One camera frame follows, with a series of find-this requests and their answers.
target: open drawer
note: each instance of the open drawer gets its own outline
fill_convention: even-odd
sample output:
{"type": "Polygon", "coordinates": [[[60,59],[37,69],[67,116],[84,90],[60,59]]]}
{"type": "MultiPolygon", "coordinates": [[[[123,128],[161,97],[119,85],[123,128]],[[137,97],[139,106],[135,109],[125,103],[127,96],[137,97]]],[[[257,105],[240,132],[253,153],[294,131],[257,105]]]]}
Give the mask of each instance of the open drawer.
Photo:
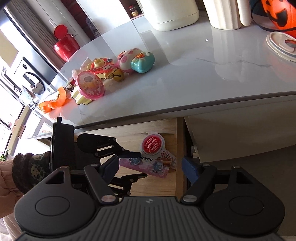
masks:
{"type": "MultiPolygon", "coordinates": [[[[173,118],[167,120],[151,121],[146,123],[132,124],[126,126],[112,127],[86,133],[111,136],[117,139],[122,147],[130,151],[140,151],[140,146],[146,135],[159,133],[165,139],[165,148],[177,158],[177,169],[170,169],[166,178],[159,178],[148,175],[139,179],[131,188],[131,196],[177,196],[180,198],[186,191],[186,178],[181,169],[181,159],[186,152],[191,154],[191,146],[186,144],[186,124],[184,118],[173,118]]],[[[74,138],[85,132],[75,133],[74,138]]],[[[139,173],[120,166],[116,177],[139,173]]]]}

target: teal toy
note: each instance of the teal toy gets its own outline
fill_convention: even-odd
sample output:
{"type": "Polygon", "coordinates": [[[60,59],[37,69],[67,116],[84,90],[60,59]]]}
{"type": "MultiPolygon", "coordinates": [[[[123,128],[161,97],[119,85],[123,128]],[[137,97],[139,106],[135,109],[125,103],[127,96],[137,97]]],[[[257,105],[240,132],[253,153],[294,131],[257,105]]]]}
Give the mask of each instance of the teal toy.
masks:
{"type": "Polygon", "coordinates": [[[155,57],[151,52],[141,52],[131,61],[131,68],[138,73],[145,73],[152,68],[155,57]]]}

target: glass jar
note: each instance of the glass jar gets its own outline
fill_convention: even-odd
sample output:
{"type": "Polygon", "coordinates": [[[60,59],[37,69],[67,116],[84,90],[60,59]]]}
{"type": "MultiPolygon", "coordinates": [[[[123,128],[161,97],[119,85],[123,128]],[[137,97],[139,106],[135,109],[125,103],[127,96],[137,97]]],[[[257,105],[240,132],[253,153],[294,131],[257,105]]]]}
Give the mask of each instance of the glass jar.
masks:
{"type": "Polygon", "coordinates": [[[131,11],[131,15],[132,15],[133,17],[139,15],[139,13],[138,13],[138,11],[136,10],[136,8],[135,8],[134,5],[131,5],[131,6],[130,6],[130,11],[131,11]]]}

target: pink container lid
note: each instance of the pink container lid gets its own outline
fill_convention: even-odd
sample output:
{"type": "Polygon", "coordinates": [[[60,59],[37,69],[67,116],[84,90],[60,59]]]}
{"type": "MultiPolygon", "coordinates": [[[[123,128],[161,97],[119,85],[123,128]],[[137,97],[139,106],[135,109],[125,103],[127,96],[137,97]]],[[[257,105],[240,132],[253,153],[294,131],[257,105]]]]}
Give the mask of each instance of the pink container lid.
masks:
{"type": "Polygon", "coordinates": [[[100,98],[105,92],[101,79],[89,71],[83,71],[78,75],[76,86],[81,95],[91,100],[100,98]]]}

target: pink jacket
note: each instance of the pink jacket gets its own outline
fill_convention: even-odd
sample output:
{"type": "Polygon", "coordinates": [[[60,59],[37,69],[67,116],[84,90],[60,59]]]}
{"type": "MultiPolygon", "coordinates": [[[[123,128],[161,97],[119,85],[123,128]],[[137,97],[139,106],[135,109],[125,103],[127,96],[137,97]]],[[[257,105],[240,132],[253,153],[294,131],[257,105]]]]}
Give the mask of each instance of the pink jacket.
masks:
{"type": "Polygon", "coordinates": [[[13,213],[16,202],[23,196],[12,180],[13,160],[0,161],[0,218],[13,213]]]}

